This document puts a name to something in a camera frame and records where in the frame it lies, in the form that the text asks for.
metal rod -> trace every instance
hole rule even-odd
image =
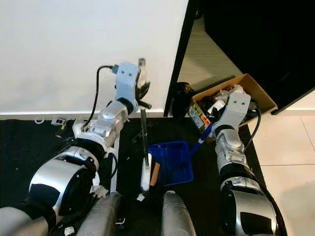
[[[146,166],[149,166],[147,115],[146,115],[146,109],[142,109],[142,108],[141,108],[141,125],[142,125],[143,153],[144,153],[144,158],[146,161]]]

cardboard box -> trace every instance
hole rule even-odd
[[[213,96],[221,89],[228,90],[234,85],[240,85],[243,87],[244,91],[257,102],[262,114],[272,112],[278,108],[276,103],[270,98],[264,89],[249,74],[244,74],[234,79],[225,81],[192,97],[188,115],[191,117],[201,133],[203,133],[208,125],[210,125],[210,121],[198,106],[197,102],[205,96]],[[242,123],[241,125],[245,125],[251,120],[252,119]]]

white tile floor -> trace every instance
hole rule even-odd
[[[315,235],[315,116],[265,115],[253,141],[288,235]]]

black cloth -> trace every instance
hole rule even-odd
[[[172,118],[148,119],[153,126],[148,130],[149,144],[187,141],[189,147],[197,142],[200,133],[189,118],[180,122]],[[0,121],[1,129],[1,207],[14,206],[28,193],[30,180],[36,170],[52,158],[71,137],[72,123],[66,126],[62,138],[55,136],[60,127],[49,121],[35,124],[33,121]],[[122,236],[159,236],[161,229],[162,197],[167,190],[174,190],[183,199],[189,210],[196,233],[223,235],[220,225],[220,180],[217,168],[215,143],[204,143],[192,159],[194,181],[169,187],[152,188],[143,202],[136,201],[140,193],[142,168],[142,141],[136,144],[131,139],[141,130],[140,119],[126,122],[121,132],[117,190],[123,195],[120,216],[126,218],[126,229],[116,230]],[[246,144],[250,138],[247,126],[239,131]],[[256,177],[264,183],[253,144],[247,150],[247,160]],[[110,187],[112,160],[105,159],[100,166],[101,184]],[[63,229],[54,232],[63,235]]]

robotic hand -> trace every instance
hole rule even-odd
[[[286,235],[284,221],[270,193],[247,164],[238,126],[251,97],[232,92],[220,120],[212,127],[221,182],[221,223],[228,235]]]
[[[88,123],[76,120],[72,128],[76,138],[73,145],[37,170],[28,196],[19,206],[0,209],[1,236],[46,235],[65,216],[84,210],[91,195],[99,200],[86,220],[89,228],[78,235],[86,235],[86,230],[94,235],[113,232],[120,195],[112,193],[105,198],[99,188],[91,193],[92,180],[102,159],[111,152],[128,115],[135,113],[139,105],[151,106],[141,101],[150,86],[144,59],[139,59],[138,66],[126,62],[109,68],[116,74],[116,100],[99,113],[97,120]],[[95,219],[102,223],[95,226]]]

